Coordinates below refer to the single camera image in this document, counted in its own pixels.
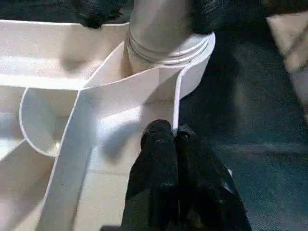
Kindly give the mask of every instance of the white plastic part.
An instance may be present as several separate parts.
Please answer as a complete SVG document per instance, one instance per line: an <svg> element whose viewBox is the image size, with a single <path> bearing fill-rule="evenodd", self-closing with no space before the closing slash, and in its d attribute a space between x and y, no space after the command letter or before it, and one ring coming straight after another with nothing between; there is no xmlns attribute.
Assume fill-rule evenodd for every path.
<svg viewBox="0 0 308 231"><path fill-rule="evenodd" d="M0 160L24 139L18 122L24 91L24 88L0 86Z"/></svg>
<svg viewBox="0 0 308 231"><path fill-rule="evenodd" d="M0 161L0 230L36 224L52 165L25 140Z"/></svg>
<svg viewBox="0 0 308 231"><path fill-rule="evenodd" d="M200 55L208 36L191 31L190 0L135 0L129 41L142 58L156 64L179 65Z"/></svg>
<svg viewBox="0 0 308 231"><path fill-rule="evenodd" d="M136 1L129 34L128 24L88 30L76 24L0 20L0 96L5 99L0 113L19 113L21 126L16 126L16 136L6 135L9 126L0 128L3 141L13 137L15 142L2 159L14 156L15 149L9 149L15 145L34 153L20 160L17 155L12 164L3 162L24 178L29 175L29 181L19 182L16 174L7 181L10 173L5 167L2 172L0 163L3 182L18 182L15 192L23 195L11 207L26 211L4 216L4 230L98 230L121 222L141 133L155 119L167 119L176 132L180 99L198 86L215 45L214 34L192 35L187 23L180 23L187 16L185 1L169 1ZM174 5L179 14L163 15L170 13L164 5ZM149 16L157 10L166 25L159 18L147 25L150 21L140 6L146 6L145 11L153 6ZM144 22L136 22L137 17ZM153 29L145 37L138 31L143 26ZM177 29L178 34L170 34ZM18 117L12 118L18 125ZM51 165L53 157L44 201L28 209L25 203L37 195L36 188L46 188L49 173L42 178L41 167L47 169L45 160ZM19 166L23 161L25 168ZM4 205L10 203L2 198Z"/></svg>
<svg viewBox="0 0 308 231"><path fill-rule="evenodd" d="M25 91L19 110L20 127L37 152L57 155L76 96L75 90L28 88Z"/></svg>
<svg viewBox="0 0 308 231"><path fill-rule="evenodd" d="M0 20L0 85L79 90L127 36L129 24Z"/></svg>
<svg viewBox="0 0 308 231"><path fill-rule="evenodd" d="M141 134L155 119L167 119L176 131L180 98L198 86L214 48L215 36L211 38L211 50L186 67L155 67L109 84L96 82L101 86L79 93L38 231L98 230L120 224ZM104 75L97 72L93 79L103 81Z"/></svg>

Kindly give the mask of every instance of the white compartment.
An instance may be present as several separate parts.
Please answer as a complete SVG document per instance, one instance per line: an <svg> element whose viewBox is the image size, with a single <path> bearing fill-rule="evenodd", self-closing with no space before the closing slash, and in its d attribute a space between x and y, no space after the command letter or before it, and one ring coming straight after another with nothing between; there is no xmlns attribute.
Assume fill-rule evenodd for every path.
<svg viewBox="0 0 308 231"><path fill-rule="evenodd" d="M23 139L18 109L24 88L0 86L0 160Z"/></svg>
<svg viewBox="0 0 308 231"><path fill-rule="evenodd" d="M81 91L54 167L38 230L119 224L129 170L151 121L172 124L180 69L154 68Z"/></svg>
<svg viewBox="0 0 308 231"><path fill-rule="evenodd" d="M125 42L122 42L93 73L86 88L112 83L132 74L128 49Z"/></svg>
<svg viewBox="0 0 308 231"><path fill-rule="evenodd" d="M23 140L0 161L0 230L34 230L53 160Z"/></svg>
<svg viewBox="0 0 308 231"><path fill-rule="evenodd" d="M19 110L20 127L37 152L57 155L76 96L75 90L28 88L25 91Z"/></svg>
<svg viewBox="0 0 308 231"><path fill-rule="evenodd" d="M128 23L91 30L0 20L0 85L81 89L127 31Z"/></svg>

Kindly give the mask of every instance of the black glove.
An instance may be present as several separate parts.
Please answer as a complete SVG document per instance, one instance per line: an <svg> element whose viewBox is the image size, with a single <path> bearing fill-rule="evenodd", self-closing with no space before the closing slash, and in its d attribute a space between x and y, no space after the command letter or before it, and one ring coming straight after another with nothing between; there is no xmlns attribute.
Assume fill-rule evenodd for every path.
<svg viewBox="0 0 308 231"><path fill-rule="evenodd" d="M119 10L128 0L69 0L77 20L86 27L100 28L109 19L120 16Z"/></svg>
<svg viewBox="0 0 308 231"><path fill-rule="evenodd" d="M264 20L269 11L259 0L192 0L192 30L208 34L230 26L247 26Z"/></svg>
<svg viewBox="0 0 308 231"><path fill-rule="evenodd" d="M188 127L174 141L165 120L141 139L126 194L122 228L250 231L233 180L208 145Z"/></svg>
<svg viewBox="0 0 308 231"><path fill-rule="evenodd" d="M250 231L244 205L226 167L189 127L176 137L180 223L219 231Z"/></svg>
<svg viewBox="0 0 308 231"><path fill-rule="evenodd" d="M150 123L141 139L141 152L131 168L123 212L123 228L165 230L177 223L177 153L166 120Z"/></svg>

